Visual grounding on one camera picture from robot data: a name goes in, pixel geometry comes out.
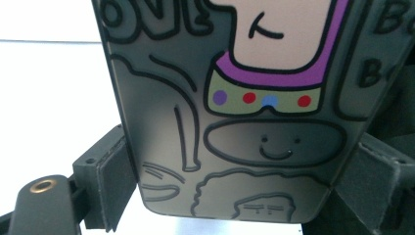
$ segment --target phone case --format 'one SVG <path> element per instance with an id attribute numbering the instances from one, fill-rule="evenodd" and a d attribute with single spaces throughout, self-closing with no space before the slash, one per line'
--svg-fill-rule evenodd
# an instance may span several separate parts
<path id="1" fill-rule="evenodd" d="M 145 206 L 318 215 L 413 46 L 414 1 L 93 0 Z"/>

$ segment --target purple stripe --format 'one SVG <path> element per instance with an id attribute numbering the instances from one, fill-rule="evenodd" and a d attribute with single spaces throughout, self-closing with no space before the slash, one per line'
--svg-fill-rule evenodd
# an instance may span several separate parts
<path id="1" fill-rule="evenodd" d="M 323 51 L 318 60 L 308 70 L 292 74 L 242 70 L 232 64 L 229 52 L 226 52 L 219 58 L 216 64 L 227 76 L 246 84 L 277 87 L 301 87 L 320 84 L 323 81 L 324 72 L 345 14 L 347 2 L 348 0 L 338 1 Z"/>

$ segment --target cartoon mouth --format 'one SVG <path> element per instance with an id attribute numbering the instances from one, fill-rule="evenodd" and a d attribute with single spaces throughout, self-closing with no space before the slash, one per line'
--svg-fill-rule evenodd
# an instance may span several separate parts
<path id="1" fill-rule="evenodd" d="M 291 151 L 291 150 L 288 150 L 287 152 L 281 153 L 281 154 L 268 153 L 262 147 L 262 145 L 259 147 L 259 152 L 264 158 L 266 158 L 268 160 L 272 160 L 272 161 L 282 161 L 282 160 L 285 160 L 285 159 L 287 159 L 287 158 L 289 158 L 290 156 L 293 155 L 293 151 Z"/>
<path id="2" fill-rule="evenodd" d="M 282 32 L 273 32 L 273 31 L 269 31 L 261 26 L 258 25 L 259 21 L 263 18 L 263 16 L 265 15 L 265 13 L 261 13 L 259 14 L 253 24 L 251 25 L 250 28 L 250 33 L 248 35 L 249 38 L 253 38 L 255 32 L 258 32 L 259 34 L 269 37 L 269 38 L 273 38 L 273 39 L 283 39 L 284 38 L 284 33 Z"/>

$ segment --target purple dot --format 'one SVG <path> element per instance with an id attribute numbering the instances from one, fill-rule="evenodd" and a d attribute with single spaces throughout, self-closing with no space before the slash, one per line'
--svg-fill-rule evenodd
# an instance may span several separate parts
<path id="1" fill-rule="evenodd" d="M 215 91 L 213 94 L 213 102 L 214 104 L 221 106 L 226 103 L 228 99 L 228 95 L 224 90 Z"/>

